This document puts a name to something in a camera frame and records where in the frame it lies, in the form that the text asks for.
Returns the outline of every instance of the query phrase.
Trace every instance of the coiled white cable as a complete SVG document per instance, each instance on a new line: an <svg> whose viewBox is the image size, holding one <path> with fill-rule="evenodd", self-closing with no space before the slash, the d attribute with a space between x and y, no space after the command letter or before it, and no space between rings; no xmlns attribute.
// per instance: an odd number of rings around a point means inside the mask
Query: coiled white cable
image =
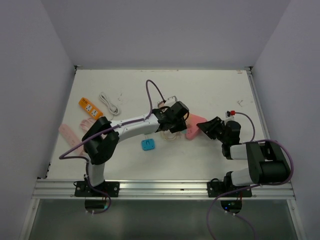
<svg viewBox="0 0 320 240"><path fill-rule="evenodd" d="M101 102L103 102L106 107L108 108L109 112L112 114L112 119L114 118L114 116L117 116L121 113L121 110L119 107L117 107L116 105L114 105L107 97L107 95L104 92L101 92L99 95L99 99L101 100Z"/></svg>

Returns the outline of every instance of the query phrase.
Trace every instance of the metal frame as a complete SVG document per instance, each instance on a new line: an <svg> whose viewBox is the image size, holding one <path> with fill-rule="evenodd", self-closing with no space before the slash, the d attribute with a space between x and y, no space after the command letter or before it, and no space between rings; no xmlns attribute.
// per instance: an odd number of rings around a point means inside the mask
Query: metal frame
<svg viewBox="0 0 320 240"><path fill-rule="evenodd" d="M39 179L33 199L85 199L74 197L77 180ZM212 200L208 197L209 180L108 180L120 182L120 200ZM281 186L261 186L252 189L252 197L246 200L294 200L290 183Z"/></svg>
<svg viewBox="0 0 320 240"><path fill-rule="evenodd" d="M265 117L258 98L257 90L251 70L247 72L253 98L262 125L263 134L270 138ZM113 180L120 182L119 196L114 199L120 200L208 200L208 180ZM27 240L36 217L40 199L84 199L74 197L76 180L63 179L38 179L36 181L30 207L20 234L20 240ZM261 186L252 189L252 197L246 200L287 200L292 222L299 240L305 240L306 234L298 213L295 195L291 183L281 186Z"/></svg>
<svg viewBox="0 0 320 240"><path fill-rule="evenodd" d="M23 227L20 233L19 240L27 240L29 239L32 226L34 225L34 221L36 218L38 206L39 206L40 199L31 199L28 212L26 214Z"/></svg>

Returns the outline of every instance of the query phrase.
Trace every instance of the clear plastic panel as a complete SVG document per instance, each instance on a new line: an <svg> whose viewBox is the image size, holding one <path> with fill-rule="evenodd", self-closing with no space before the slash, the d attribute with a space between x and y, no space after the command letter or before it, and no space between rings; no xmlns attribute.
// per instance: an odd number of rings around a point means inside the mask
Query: clear plastic panel
<svg viewBox="0 0 320 240"><path fill-rule="evenodd" d="M40 201L30 240L210 240L207 200L119 200L108 211L86 213L84 200ZM247 200L239 213L259 240L297 240L287 201ZM241 219L212 208L210 225L218 240L253 240Z"/></svg>

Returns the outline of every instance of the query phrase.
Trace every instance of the white wall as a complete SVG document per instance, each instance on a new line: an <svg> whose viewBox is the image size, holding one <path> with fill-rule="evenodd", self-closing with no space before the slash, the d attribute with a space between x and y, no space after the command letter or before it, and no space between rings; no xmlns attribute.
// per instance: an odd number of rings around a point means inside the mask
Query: white wall
<svg viewBox="0 0 320 240"><path fill-rule="evenodd" d="M85 68L253 66L290 0L42 0Z"/></svg>
<svg viewBox="0 0 320 240"><path fill-rule="evenodd" d="M253 68L270 135L293 156L293 189L310 240L320 236L319 12L319 0L292 0Z"/></svg>
<svg viewBox="0 0 320 240"><path fill-rule="evenodd" d="M39 0L0 3L0 239L19 237L48 167L73 65Z"/></svg>

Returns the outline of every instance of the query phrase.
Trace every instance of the black mounting bracket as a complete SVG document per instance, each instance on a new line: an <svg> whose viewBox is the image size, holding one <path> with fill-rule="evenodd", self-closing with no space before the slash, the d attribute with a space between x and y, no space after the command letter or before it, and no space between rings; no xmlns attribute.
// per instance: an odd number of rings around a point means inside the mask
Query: black mounting bracket
<svg viewBox="0 0 320 240"><path fill-rule="evenodd" d="M75 181L73 183L75 186L74 196L75 197L104 197L98 192L93 191L89 186L86 180L84 181ZM98 186L94 187L97 190L106 192L110 197L117 198L119 195L120 182L118 181L104 181Z"/></svg>
<svg viewBox="0 0 320 240"><path fill-rule="evenodd" d="M206 190L208 192L208 197L209 198L216 198L220 194L224 194L226 192L230 192L233 190L241 189L246 186L234 186L231 183L231 171L226 174L224 177L223 181L219 181L219 179L214 178L211 181L208 181L206 183ZM251 198L252 197L252 192L251 189L243 190L242 192L242 197L244 198ZM236 198L239 196L240 192L235 192L231 193L227 196L226 198Z"/></svg>

